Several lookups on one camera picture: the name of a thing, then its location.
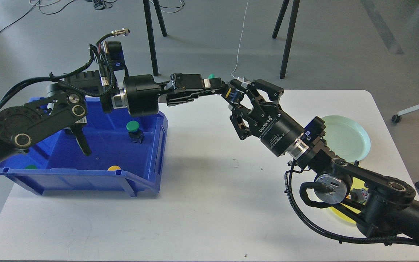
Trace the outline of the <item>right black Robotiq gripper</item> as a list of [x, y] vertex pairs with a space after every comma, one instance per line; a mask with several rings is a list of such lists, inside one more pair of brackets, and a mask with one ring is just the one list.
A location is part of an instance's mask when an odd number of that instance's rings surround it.
[[[308, 148], [302, 141], [304, 128], [282, 111], [279, 99], [283, 94], [283, 88], [262, 79], [232, 79], [230, 120], [239, 139], [256, 136], [275, 156], [288, 153], [298, 159]], [[244, 97], [251, 108], [243, 106]]]

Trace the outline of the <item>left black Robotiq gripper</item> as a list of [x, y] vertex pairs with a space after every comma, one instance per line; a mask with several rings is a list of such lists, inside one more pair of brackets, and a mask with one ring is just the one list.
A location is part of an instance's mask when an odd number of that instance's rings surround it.
[[200, 74], [172, 74], [170, 80], [155, 82], [152, 75], [126, 76], [123, 87], [111, 96], [113, 109], [127, 109], [131, 117], [158, 114], [159, 103], [175, 106], [199, 95], [226, 96], [230, 86], [221, 78], [203, 79]]

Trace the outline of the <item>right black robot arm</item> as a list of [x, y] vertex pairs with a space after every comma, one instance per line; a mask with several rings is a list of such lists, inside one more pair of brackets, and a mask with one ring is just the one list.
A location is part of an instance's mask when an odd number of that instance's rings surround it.
[[[340, 243], [419, 246], [419, 201], [406, 182], [350, 163], [326, 144], [324, 121], [315, 117], [301, 126], [278, 101], [284, 90], [263, 81], [233, 79], [222, 92], [231, 106], [231, 122], [240, 139], [257, 136], [275, 156], [289, 154], [293, 161], [285, 175], [285, 193], [301, 221], [314, 232]], [[313, 181], [301, 183], [299, 196], [309, 207], [333, 208], [356, 223], [362, 238], [332, 233], [316, 225], [298, 207], [292, 175], [314, 171]]]

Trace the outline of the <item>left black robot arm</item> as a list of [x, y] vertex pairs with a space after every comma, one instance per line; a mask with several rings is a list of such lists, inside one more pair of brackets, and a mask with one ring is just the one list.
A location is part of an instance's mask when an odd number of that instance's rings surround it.
[[[203, 79], [198, 74], [172, 74], [169, 81], [162, 83], [157, 83], [152, 75], [126, 75], [123, 88], [118, 87], [114, 72], [128, 73], [128, 69], [120, 56], [120, 42], [107, 38], [128, 34], [129, 30], [123, 28], [101, 37], [89, 46], [89, 61], [73, 72], [30, 78], [13, 86], [0, 101], [0, 162], [27, 152], [62, 129], [69, 129], [83, 154], [89, 156], [91, 149], [83, 134], [87, 96], [100, 98], [107, 114], [114, 109], [127, 109], [130, 116], [142, 117], [157, 114], [159, 103], [176, 106], [227, 91], [228, 85], [220, 78]], [[53, 83], [46, 98], [3, 108], [23, 88], [39, 82]]]

